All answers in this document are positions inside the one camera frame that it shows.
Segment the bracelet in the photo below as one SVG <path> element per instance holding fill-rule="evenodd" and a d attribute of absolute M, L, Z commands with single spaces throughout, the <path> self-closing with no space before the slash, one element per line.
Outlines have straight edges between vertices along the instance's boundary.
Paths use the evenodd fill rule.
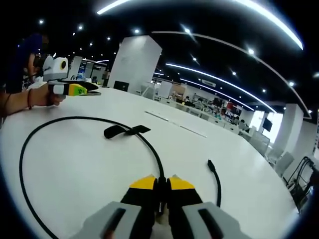
<path fill-rule="evenodd" d="M 32 109 L 32 107 L 33 107 L 33 106 L 30 105 L 30 95 L 31 95 L 31 91 L 32 91 L 32 89 L 28 91 L 28 108 L 29 108 L 29 110 Z"/>

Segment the white table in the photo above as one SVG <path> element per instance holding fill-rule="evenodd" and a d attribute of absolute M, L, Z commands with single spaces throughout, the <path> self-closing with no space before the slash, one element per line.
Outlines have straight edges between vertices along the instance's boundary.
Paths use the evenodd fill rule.
<path fill-rule="evenodd" d="M 17 209 L 40 238 L 38 225 L 22 195 L 19 155 L 27 136 L 40 124 L 67 116 L 101 117 L 128 126 L 149 127 L 146 139 L 163 163 L 165 176 L 177 174 L 195 185 L 204 202 L 216 202 L 216 184 L 206 166 L 210 158 L 222 184 L 221 208 L 255 239 L 276 239 L 296 214 L 294 202 L 265 159 L 242 137 L 186 112 L 114 89 L 101 96 L 68 97 L 59 107 L 34 108 L 9 116 L 1 132 L 1 166 Z M 162 114 L 204 138 L 145 113 Z M 135 136 L 107 140 L 110 124 L 68 120 L 39 131 L 29 142 L 23 162 L 29 199 L 44 223 L 61 239 L 77 233 L 84 220 L 129 185 L 159 175 L 153 155 Z"/>

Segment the human hand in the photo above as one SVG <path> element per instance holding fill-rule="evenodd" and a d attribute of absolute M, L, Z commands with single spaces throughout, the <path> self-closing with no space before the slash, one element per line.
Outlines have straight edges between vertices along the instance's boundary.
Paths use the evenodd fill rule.
<path fill-rule="evenodd" d="M 44 84 L 40 88 L 33 89 L 30 92 L 31 106 L 46 106 L 48 104 L 58 106 L 63 100 L 63 97 L 49 92 L 48 84 Z"/>

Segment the ceiling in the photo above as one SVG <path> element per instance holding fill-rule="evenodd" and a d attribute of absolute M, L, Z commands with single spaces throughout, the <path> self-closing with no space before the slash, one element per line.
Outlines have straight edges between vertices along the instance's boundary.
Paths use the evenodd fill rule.
<path fill-rule="evenodd" d="M 75 52 L 75 55 L 89 59 L 93 56 L 93 60 L 110 60 L 108 65 L 111 69 L 119 44 L 125 37 L 135 35 L 134 29 L 138 28 L 139 34 L 149 34 L 162 47 L 157 69 L 165 74 L 163 78 L 177 82 L 183 78 L 197 83 L 200 83 L 199 78 L 211 80 L 216 83 L 217 90 L 236 99 L 241 96 L 243 103 L 252 107 L 259 105 L 259 110 L 269 111 L 258 101 L 225 83 L 165 64 L 185 66 L 221 78 L 265 102 L 272 102 L 269 104 L 280 113 L 284 112 L 284 103 L 297 103 L 307 115 L 305 107 L 287 84 L 254 57 L 200 37 L 152 33 L 184 32 L 186 27 L 192 33 L 218 38 L 244 50 L 254 49 L 255 56 L 268 63 L 287 81 L 296 84 L 294 89 L 307 108 L 313 111 L 311 115 L 313 122 L 316 122 L 319 78 L 313 75 L 319 72 L 319 35 L 310 27 L 317 22 L 315 3 L 262 3 L 293 30 L 303 43 L 302 50 L 268 19 L 234 0 L 131 0 L 105 14 L 96 14 L 114 1 L 36 0 L 31 5 L 23 3 L 16 12 L 19 18 L 4 27 L 4 31 L 10 31 L 10 40 L 6 43 L 6 64 L 9 64 L 10 56 L 23 38 L 45 30 L 50 39 L 51 53 L 66 57 L 70 54 L 72 57 Z M 39 25 L 40 19 L 44 20 L 43 25 Z M 79 24 L 83 25 L 82 31 L 77 29 Z"/>

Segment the ceiling light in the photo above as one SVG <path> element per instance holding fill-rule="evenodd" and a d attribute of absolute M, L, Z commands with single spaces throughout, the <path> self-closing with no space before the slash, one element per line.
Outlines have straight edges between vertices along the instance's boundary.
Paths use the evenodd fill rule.
<path fill-rule="evenodd" d="M 218 81 L 221 81 L 221 82 L 223 82 L 223 83 L 226 83 L 226 84 L 228 84 L 228 85 L 230 85 L 230 86 L 232 86 L 232 87 L 234 87 L 234 88 L 236 88 L 236 89 L 241 90 L 242 92 L 244 92 L 245 94 L 251 96 L 252 98 L 256 99 L 257 101 L 259 101 L 260 103 L 262 103 L 264 106 L 266 106 L 267 108 L 269 108 L 272 112 L 277 113 L 273 108 L 271 108 L 268 104 L 266 104 L 265 102 L 263 102 L 263 101 L 262 101 L 261 99 L 259 99 L 258 97 L 254 96 L 253 94 L 249 93 L 248 91 L 246 91 L 246 90 L 244 90 L 244 89 L 242 89 L 242 88 L 240 88 L 240 87 L 238 87 L 238 86 L 236 86 L 236 85 L 234 85 L 234 84 L 232 84 L 232 83 L 229 83 L 228 81 L 225 81 L 225 80 L 220 79 L 220 78 L 218 78 L 218 77 L 209 75 L 209 74 L 204 73 L 204 72 L 201 72 L 201 71 L 197 71 L 197 70 L 194 70 L 194 69 L 190 69 L 190 68 L 187 68 L 187 67 L 178 66 L 178 65 L 173 65 L 173 64 L 169 64 L 169 63 L 166 63 L 166 65 L 172 66 L 172 67 L 177 67 L 177 68 L 182 68 L 182 69 L 185 69 L 185 70 L 188 70 L 188 71 L 193 71 L 193 72 L 196 72 L 196 73 L 205 75 L 205 76 L 209 76 L 209 77 L 214 78 L 214 79 L 216 79 L 216 80 L 218 80 Z"/>
<path fill-rule="evenodd" d="M 268 20 L 272 21 L 275 25 L 277 25 L 282 31 L 284 31 L 299 47 L 300 49 L 304 49 L 302 42 L 298 39 L 298 37 L 283 23 L 281 22 L 276 16 L 274 16 L 271 12 L 267 9 L 263 8 L 262 6 L 258 5 L 257 3 L 251 0 L 235 0 L 252 10 L 255 10 L 259 14 L 268 18 Z"/>
<path fill-rule="evenodd" d="M 198 84 L 198 83 L 192 82 L 192 81 L 184 80 L 184 79 L 182 79 L 182 78 L 180 78 L 180 80 L 181 80 L 181 81 L 190 82 L 190 83 L 192 83 L 192 84 L 195 84 L 195 85 L 198 85 L 198 86 L 204 87 L 204 88 L 206 88 L 206 89 L 209 89 L 209 90 L 211 90 L 211 91 L 214 91 L 214 92 L 216 92 L 216 93 L 215 93 L 215 95 L 216 95 L 217 93 L 219 93 L 219 94 L 221 94 L 221 95 L 223 95 L 223 96 L 226 96 L 226 97 L 228 97 L 228 98 L 232 99 L 233 101 L 236 101 L 236 102 L 238 102 L 238 103 L 240 103 L 240 104 L 242 104 L 242 105 L 246 106 L 246 107 L 247 107 L 247 108 L 249 108 L 250 110 L 255 111 L 253 108 L 251 108 L 251 107 L 249 107 L 249 106 L 245 105 L 244 103 L 242 103 L 242 102 L 240 102 L 240 101 L 238 101 L 238 100 L 236 100 L 236 99 L 232 98 L 231 96 L 228 96 L 228 95 L 226 95 L 226 94 L 224 94 L 224 93 L 221 93 L 220 91 L 214 90 L 214 89 L 212 89 L 212 88 L 209 88 L 209 87 L 207 87 L 207 86 L 204 86 L 204 85 L 201 85 L 201 84 Z"/>
<path fill-rule="evenodd" d="M 115 1 L 114 3 L 109 4 L 109 5 L 107 5 L 106 7 L 102 8 L 101 10 L 99 10 L 99 11 L 97 12 L 97 14 L 98 14 L 98 15 L 101 15 L 101 14 L 105 13 L 106 11 L 108 11 L 108 10 L 110 10 L 110 9 L 112 9 L 112 8 L 114 8 L 114 7 L 116 7 L 116 6 L 118 6 L 118 5 L 121 5 L 121 4 L 123 4 L 123 3 L 127 2 L 127 1 L 129 1 L 129 0 L 117 0 L 117 1 Z"/>
<path fill-rule="evenodd" d="M 254 54 L 255 54 L 255 52 L 254 52 L 253 49 L 248 49 L 248 53 L 251 54 L 251 55 L 254 55 Z"/>

